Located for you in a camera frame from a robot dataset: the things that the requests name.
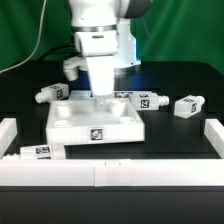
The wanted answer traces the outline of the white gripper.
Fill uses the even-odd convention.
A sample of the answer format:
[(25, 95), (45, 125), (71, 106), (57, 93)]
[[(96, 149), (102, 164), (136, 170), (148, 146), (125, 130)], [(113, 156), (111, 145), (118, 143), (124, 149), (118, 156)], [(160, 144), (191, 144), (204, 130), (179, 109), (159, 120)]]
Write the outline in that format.
[(107, 96), (114, 90), (115, 54), (118, 52), (117, 33), (77, 32), (75, 45), (84, 58), (95, 96)]

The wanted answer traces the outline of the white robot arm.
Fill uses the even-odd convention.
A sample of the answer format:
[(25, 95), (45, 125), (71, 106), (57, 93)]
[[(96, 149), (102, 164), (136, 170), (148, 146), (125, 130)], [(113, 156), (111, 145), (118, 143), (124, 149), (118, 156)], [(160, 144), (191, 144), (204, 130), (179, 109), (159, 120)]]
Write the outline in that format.
[(67, 0), (77, 56), (63, 62), (69, 81), (78, 71), (87, 72), (97, 100), (108, 99), (114, 91), (119, 70), (140, 64), (130, 20), (141, 18), (153, 0)]

